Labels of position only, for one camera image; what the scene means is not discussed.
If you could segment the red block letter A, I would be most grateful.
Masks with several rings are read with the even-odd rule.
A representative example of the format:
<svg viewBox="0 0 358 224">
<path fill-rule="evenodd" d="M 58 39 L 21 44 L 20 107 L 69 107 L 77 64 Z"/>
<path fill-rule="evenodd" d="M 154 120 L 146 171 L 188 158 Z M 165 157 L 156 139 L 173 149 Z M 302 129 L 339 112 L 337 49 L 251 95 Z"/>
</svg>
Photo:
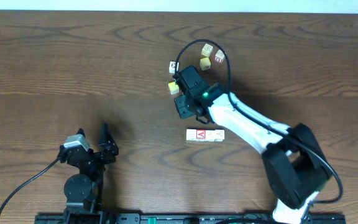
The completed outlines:
<svg viewBox="0 0 358 224">
<path fill-rule="evenodd" d="M 206 140 L 206 130 L 197 129 L 196 130 L 196 141 L 205 141 Z"/>
</svg>

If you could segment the yellow white block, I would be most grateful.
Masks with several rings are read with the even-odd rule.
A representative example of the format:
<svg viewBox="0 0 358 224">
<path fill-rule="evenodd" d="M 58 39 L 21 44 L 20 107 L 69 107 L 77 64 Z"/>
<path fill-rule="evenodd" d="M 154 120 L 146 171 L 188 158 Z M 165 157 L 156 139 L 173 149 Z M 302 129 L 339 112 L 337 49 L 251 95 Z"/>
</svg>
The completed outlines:
<svg viewBox="0 0 358 224">
<path fill-rule="evenodd" d="M 208 70 L 211 68 L 211 61 L 209 57 L 201 58 L 200 59 L 200 68 L 202 71 Z"/>
</svg>

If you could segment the white block letter M ladybug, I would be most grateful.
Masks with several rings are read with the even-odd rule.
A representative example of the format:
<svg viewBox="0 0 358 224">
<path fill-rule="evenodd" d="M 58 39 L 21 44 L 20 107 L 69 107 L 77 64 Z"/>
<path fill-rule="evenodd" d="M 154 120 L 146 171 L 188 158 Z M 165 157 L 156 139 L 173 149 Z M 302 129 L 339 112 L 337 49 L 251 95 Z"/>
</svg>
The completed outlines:
<svg viewBox="0 0 358 224">
<path fill-rule="evenodd" d="M 186 130 L 186 140 L 187 141 L 196 141 L 196 130 L 195 129 L 187 129 Z"/>
</svg>

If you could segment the yellow bordered block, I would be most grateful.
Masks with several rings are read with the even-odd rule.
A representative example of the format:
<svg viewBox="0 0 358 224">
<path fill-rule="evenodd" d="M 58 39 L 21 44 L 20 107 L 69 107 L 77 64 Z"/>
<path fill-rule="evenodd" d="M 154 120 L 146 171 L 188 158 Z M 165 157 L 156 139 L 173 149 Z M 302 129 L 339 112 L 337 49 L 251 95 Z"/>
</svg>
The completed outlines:
<svg viewBox="0 0 358 224">
<path fill-rule="evenodd" d="M 209 57 L 213 52 L 213 46 L 210 44 L 205 44 L 201 50 L 201 54 L 205 57 Z"/>
</svg>

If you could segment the white block number 4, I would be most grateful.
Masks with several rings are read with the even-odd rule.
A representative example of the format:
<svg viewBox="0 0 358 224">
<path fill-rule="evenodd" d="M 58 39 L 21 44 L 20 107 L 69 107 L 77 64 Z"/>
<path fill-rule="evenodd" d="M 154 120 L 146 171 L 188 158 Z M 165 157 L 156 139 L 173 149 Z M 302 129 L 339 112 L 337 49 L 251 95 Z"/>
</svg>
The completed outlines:
<svg viewBox="0 0 358 224">
<path fill-rule="evenodd" d="M 215 130 L 206 130 L 205 131 L 205 141 L 215 141 L 215 140 L 216 140 Z"/>
</svg>

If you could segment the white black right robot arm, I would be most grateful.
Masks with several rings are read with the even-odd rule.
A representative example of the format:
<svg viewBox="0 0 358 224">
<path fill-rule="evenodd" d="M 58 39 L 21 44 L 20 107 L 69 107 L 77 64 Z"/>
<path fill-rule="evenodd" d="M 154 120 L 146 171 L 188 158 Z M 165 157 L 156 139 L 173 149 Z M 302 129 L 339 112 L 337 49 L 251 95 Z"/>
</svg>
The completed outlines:
<svg viewBox="0 0 358 224">
<path fill-rule="evenodd" d="M 277 206 L 277 223 L 302 223 L 326 182 L 337 177 L 312 130 L 304 124 L 290 127 L 276 122 L 241 102 L 220 84 L 202 81 L 173 83 L 181 95 L 175 98 L 180 118 L 220 125 L 250 144 L 262 157 L 268 183 Z"/>
</svg>

